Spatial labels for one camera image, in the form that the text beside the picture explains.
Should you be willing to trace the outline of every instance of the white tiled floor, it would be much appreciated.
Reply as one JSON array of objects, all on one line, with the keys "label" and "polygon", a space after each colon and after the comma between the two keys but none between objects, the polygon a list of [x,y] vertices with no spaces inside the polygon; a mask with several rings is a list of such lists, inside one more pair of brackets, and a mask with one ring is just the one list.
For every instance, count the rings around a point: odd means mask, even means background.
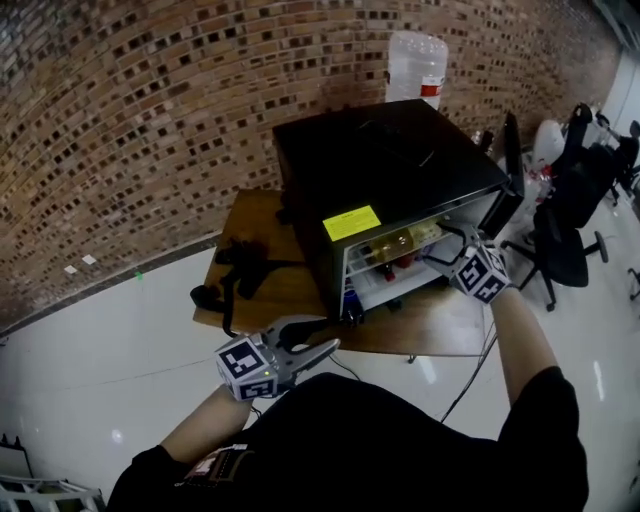
[{"label": "white tiled floor", "polygon": [[[627,268],[640,268],[640,224],[604,201],[582,230],[598,229],[610,262],[590,258],[587,289],[556,286],[544,309],[541,279],[525,291],[566,376],[577,389],[589,461],[589,511],[622,510],[640,459],[640,299]],[[38,475],[97,486],[108,495],[131,457],[158,443],[219,384],[213,353],[226,336],[191,320],[189,291],[212,252],[197,254],[86,299],[12,335],[0,348],[0,432],[20,435]],[[510,258],[518,281],[526,263]],[[365,381],[440,417],[476,365],[471,358],[340,352]],[[324,362],[314,371],[343,370]],[[257,404],[265,408],[265,401]],[[497,347],[447,423],[495,438],[508,413]]]}]

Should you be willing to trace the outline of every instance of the black shirt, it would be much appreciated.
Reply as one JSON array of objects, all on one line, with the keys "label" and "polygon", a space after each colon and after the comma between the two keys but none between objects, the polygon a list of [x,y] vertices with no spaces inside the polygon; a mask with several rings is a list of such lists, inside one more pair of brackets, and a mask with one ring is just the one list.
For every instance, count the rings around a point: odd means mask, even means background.
[{"label": "black shirt", "polygon": [[629,167],[636,165],[640,142],[635,137],[620,137],[618,149],[627,159]]},{"label": "black shirt", "polygon": [[567,512],[582,510],[588,496],[575,392],[557,367],[527,384],[497,441],[456,432],[377,386],[323,374],[226,447],[195,468],[160,446],[141,453],[108,510],[235,510],[249,502],[302,510],[355,497],[428,510]]}]

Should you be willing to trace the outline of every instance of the red label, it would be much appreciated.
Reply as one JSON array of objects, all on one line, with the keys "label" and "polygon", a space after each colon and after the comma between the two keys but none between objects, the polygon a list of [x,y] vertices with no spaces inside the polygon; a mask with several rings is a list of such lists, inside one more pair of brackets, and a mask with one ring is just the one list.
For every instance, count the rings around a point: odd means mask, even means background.
[{"label": "red label", "polygon": [[441,85],[423,85],[420,88],[421,98],[430,98],[432,96],[438,96],[442,90]]}]

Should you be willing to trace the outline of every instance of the forearm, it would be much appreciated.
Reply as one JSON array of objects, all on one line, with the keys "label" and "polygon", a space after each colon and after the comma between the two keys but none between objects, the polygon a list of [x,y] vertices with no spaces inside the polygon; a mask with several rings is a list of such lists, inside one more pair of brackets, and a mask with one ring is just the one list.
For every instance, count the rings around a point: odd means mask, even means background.
[{"label": "forearm", "polygon": [[162,441],[173,460],[195,464],[242,430],[251,402],[238,402],[226,386],[216,389]]},{"label": "forearm", "polygon": [[609,132],[609,135],[611,135],[614,139],[620,142],[620,134],[618,132],[616,132],[615,130],[612,130],[610,126],[607,126],[607,131]]},{"label": "forearm", "polygon": [[491,308],[507,394],[513,405],[536,374],[556,366],[557,362],[538,321],[518,290],[504,290],[491,303]]}]

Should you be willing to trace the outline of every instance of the person's arm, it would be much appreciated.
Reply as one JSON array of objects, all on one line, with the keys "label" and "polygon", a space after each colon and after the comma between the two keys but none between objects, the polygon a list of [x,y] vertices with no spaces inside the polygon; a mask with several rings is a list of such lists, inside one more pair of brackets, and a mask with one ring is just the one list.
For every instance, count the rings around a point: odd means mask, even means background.
[{"label": "person's arm", "polygon": [[515,288],[504,290],[491,303],[502,370],[511,405],[527,383],[556,358],[538,321]]},{"label": "person's arm", "polygon": [[498,437],[504,507],[579,511],[589,496],[573,386],[514,288],[491,303],[511,411]]},{"label": "person's arm", "polygon": [[220,386],[160,446],[173,460],[193,465],[243,429],[252,403],[238,402]]},{"label": "person's arm", "polygon": [[618,132],[613,130],[610,126],[605,126],[605,129],[607,130],[607,132],[609,132],[609,135],[611,135],[614,139],[620,142],[621,135]]}]

